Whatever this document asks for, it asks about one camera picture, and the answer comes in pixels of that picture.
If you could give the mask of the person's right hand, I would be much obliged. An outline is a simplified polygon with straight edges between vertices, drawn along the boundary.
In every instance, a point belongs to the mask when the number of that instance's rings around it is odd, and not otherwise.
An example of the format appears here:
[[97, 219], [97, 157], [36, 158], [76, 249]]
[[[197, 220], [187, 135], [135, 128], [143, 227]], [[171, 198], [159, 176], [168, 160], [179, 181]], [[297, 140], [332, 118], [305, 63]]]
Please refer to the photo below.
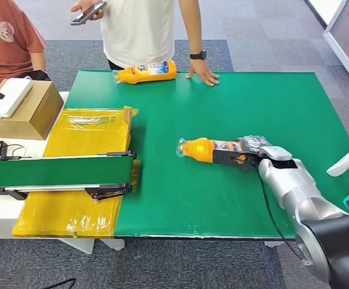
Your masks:
[[[100, 2], [100, 0], [78, 0], [75, 4], [70, 7], [70, 12], [77, 12], [77, 11], [83, 12], [97, 2]], [[99, 20], [99, 19], [103, 18], [103, 16], [104, 16], [104, 10], [101, 9], [96, 14], [94, 14], [90, 20]]]

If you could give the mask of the person's left hand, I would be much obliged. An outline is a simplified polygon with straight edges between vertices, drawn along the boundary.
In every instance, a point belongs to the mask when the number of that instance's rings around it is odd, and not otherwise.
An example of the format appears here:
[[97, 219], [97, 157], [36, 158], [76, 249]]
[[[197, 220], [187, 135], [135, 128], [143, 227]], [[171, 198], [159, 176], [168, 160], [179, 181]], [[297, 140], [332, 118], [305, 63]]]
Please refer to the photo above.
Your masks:
[[211, 87], [220, 83], [218, 75], [211, 72], [205, 60], [190, 59], [190, 71], [186, 78], [190, 79], [193, 75], [197, 75], [203, 83]]

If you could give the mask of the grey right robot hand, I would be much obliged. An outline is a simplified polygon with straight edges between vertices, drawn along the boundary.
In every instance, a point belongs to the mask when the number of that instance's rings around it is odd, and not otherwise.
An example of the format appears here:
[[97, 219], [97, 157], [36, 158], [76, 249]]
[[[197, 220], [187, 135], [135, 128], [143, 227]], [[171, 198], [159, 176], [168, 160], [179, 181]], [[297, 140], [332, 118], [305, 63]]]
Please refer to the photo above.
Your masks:
[[246, 166], [257, 169], [262, 157], [260, 149], [271, 144], [260, 135], [246, 135], [233, 141], [213, 140], [212, 163]]

